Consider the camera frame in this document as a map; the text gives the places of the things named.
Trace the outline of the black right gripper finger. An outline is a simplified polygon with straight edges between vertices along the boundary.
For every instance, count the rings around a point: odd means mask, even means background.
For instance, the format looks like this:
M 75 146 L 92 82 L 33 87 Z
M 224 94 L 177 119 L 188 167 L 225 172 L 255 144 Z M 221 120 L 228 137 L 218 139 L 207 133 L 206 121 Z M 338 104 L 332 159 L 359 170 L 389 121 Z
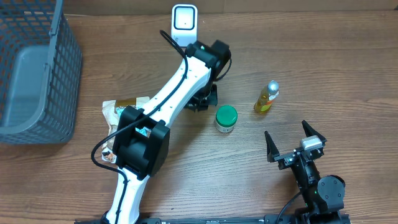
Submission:
M 279 150 L 277 149 L 276 145 L 274 144 L 271 135 L 268 131 L 264 132 L 265 139 L 266 139 L 266 148 L 267 148 L 267 161 L 274 162 L 275 158 L 280 156 Z
M 313 129 L 305 120 L 302 121 L 302 126 L 303 130 L 305 131 L 306 137 L 317 136 L 323 144 L 326 143 L 326 138 L 318 131 Z

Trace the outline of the green lid white jar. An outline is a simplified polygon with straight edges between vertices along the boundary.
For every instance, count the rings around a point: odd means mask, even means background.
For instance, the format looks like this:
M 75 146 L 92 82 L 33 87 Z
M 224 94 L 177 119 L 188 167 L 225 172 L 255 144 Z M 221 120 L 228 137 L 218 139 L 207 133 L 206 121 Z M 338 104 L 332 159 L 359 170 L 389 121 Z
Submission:
M 221 106 L 215 115 L 215 126 L 221 133 L 229 133 L 234 129 L 237 122 L 238 113 L 230 105 Z

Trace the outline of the yellow liquid bottle silver cap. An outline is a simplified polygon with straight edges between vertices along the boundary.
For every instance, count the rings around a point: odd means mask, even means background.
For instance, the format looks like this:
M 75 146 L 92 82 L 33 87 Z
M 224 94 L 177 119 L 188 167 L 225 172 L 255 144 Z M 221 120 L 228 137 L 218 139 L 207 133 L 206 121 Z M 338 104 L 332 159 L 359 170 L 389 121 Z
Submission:
M 260 114 L 266 113 L 270 110 L 274 100 L 279 95 L 279 84 L 275 80 L 271 80 L 267 86 L 265 86 L 256 104 L 254 105 L 254 111 Z

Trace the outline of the brown teal snack bag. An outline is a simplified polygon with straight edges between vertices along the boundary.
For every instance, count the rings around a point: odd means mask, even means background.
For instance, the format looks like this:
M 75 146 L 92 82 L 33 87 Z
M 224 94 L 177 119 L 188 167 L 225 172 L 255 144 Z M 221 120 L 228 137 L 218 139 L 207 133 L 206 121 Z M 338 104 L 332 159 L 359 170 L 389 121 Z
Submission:
M 150 100 L 149 96 L 142 96 L 137 98 L 129 98 L 125 100 L 110 100 L 104 101 L 102 112 L 109 127 L 109 135 L 113 134 L 118 129 L 121 113 L 127 106 L 132 106 L 135 109 L 141 108 L 145 103 Z M 115 137 L 106 141 L 102 145 L 102 160 L 110 163 L 115 163 L 117 156 L 113 153 Z

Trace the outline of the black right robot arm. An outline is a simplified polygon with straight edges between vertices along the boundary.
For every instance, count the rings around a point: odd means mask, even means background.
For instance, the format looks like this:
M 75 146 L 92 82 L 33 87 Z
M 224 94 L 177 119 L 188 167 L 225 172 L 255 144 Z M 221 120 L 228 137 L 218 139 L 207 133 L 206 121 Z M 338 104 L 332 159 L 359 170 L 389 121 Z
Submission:
M 342 216 L 345 181 L 337 175 L 321 177 L 315 160 L 324 155 L 326 138 L 302 121 L 306 137 L 300 146 L 287 154 L 281 154 L 268 131 L 264 132 L 267 161 L 277 162 L 280 170 L 290 168 L 299 192 L 279 212 L 276 223 L 349 223 L 349 216 Z

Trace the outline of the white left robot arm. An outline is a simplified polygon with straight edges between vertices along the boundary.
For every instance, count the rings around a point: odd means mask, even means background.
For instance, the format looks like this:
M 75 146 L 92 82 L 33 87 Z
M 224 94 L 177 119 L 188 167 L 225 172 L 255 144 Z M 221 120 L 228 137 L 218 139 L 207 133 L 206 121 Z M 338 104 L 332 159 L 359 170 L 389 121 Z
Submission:
M 214 81 L 231 59 L 229 45 L 199 41 L 183 52 L 179 69 L 147 103 L 121 113 L 112 152 L 116 156 L 118 184 L 112 207 L 101 223 L 135 223 L 147 181 L 155 175 L 169 152 L 170 127 L 184 108 L 205 110 L 216 104 Z

